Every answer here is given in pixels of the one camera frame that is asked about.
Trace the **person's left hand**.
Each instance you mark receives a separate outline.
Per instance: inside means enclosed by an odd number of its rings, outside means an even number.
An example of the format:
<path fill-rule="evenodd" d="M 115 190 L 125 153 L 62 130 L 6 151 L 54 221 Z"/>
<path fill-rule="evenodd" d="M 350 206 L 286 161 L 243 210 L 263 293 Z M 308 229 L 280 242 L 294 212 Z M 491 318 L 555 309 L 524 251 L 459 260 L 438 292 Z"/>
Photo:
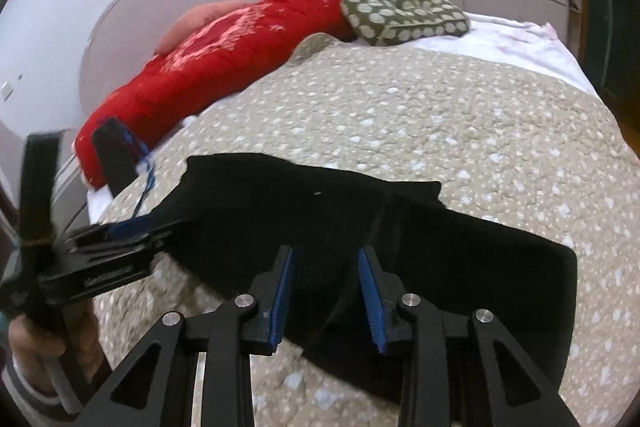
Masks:
<path fill-rule="evenodd" d="M 70 334 L 79 364 L 87 381 L 92 381 L 105 355 L 99 343 L 99 322 L 94 314 L 93 302 L 86 301 L 80 321 Z M 58 359 L 65 352 L 65 341 L 38 327 L 24 314 L 15 317 L 9 325 L 9 345 L 17 365 L 26 381 L 46 397 L 56 391 L 43 365 L 45 359 Z"/>

